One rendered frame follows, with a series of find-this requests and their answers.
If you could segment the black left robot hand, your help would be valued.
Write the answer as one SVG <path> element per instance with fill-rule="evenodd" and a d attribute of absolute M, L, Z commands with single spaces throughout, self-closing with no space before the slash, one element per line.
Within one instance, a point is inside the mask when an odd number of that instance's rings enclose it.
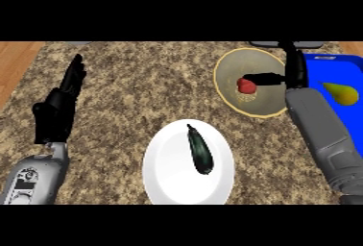
<path fill-rule="evenodd" d="M 36 119 L 36 144 L 66 142 L 73 130 L 74 115 L 83 81 L 88 76 L 83 56 L 76 55 L 60 84 L 44 102 L 33 106 Z"/>

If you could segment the yellow-green pear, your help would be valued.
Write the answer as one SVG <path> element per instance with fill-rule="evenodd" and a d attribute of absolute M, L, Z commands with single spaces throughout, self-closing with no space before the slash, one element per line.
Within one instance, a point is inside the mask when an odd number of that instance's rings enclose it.
<path fill-rule="evenodd" d="M 334 83 L 324 84 L 339 104 L 352 106 L 359 101 L 359 92 L 355 87 Z"/>

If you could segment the blue tray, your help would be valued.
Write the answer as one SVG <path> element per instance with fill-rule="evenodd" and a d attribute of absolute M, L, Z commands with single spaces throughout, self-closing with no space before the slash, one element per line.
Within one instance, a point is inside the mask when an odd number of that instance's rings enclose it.
<path fill-rule="evenodd" d="M 337 112 L 359 151 L 363 150 L 363 57 L 342 54 L 306 54 L 309 86 L 324 95 Z M 352 86 L 359 92 L 359 101 L 343 106 L 324 87 L 325 83 Z"/>

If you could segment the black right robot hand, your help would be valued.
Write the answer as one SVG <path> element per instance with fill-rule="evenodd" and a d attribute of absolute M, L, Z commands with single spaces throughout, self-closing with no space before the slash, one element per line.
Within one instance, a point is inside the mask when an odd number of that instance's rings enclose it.
<path fill-rule="evenodd" d="M 281 40 L 277 45 L 287 53 L 286 74 L 259 73 L 246 74 L 243 78 L 257 86 L 278 86 L 286 83 L 287 88 L 303 88 L 309 86 L 309 69 L 303 51 L 296 47 L 293 41 Z"/>

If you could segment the white plate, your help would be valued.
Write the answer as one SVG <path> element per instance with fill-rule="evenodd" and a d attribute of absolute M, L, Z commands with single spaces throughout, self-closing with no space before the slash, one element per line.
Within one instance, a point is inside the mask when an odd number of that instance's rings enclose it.
<path fill-rule="evenodd" d="M 188 126 L 198 130 L 215 160 L 215 168 L 206 175 L 195 168 Z M 229 142 L 209 123 L 181 119 L 162 128 L 150 142 L 142 165 L 145 190 L 156 205 L 225 205 L 235 173 Z"/>

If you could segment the dark green zucchini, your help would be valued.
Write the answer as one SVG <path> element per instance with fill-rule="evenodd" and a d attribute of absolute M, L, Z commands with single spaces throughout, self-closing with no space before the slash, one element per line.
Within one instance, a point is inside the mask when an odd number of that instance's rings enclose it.
<path fill-rule="evenodd" d="M 203 175 L 209 175 L 215 168 L 213 155 L 198 129 L 193 125 L 188 125 L 188 128 L 188 138 L 195 168 Z"/>

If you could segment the red bell pepper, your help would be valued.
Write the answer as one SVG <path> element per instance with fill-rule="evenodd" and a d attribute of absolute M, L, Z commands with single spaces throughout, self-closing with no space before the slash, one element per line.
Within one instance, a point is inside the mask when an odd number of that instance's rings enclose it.
<path fill-rule="evenodd" d="M 257 85 L 244 78 L 238 79 L 237 86 L 238 86 L 238 91 L 244 94 L 253 94 L 257 91 Z"/>

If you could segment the yellow-rimmed grey bowl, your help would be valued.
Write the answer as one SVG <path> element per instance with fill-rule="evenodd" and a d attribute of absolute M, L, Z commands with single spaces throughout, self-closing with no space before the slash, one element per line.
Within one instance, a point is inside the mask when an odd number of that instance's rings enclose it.
<path fill-rule="evenodd" d="M 250 117 L 271 118 L 287 111 L 286 83 L 257 86 L 255 94 L 238 91 L 237 80 L 246 74 L 271 72 L 286 75 L 286 64 L 280 57 L 257 48 L 232 50 L 216 63 L 213 80 L 219 95 L 229 107 Z"/>

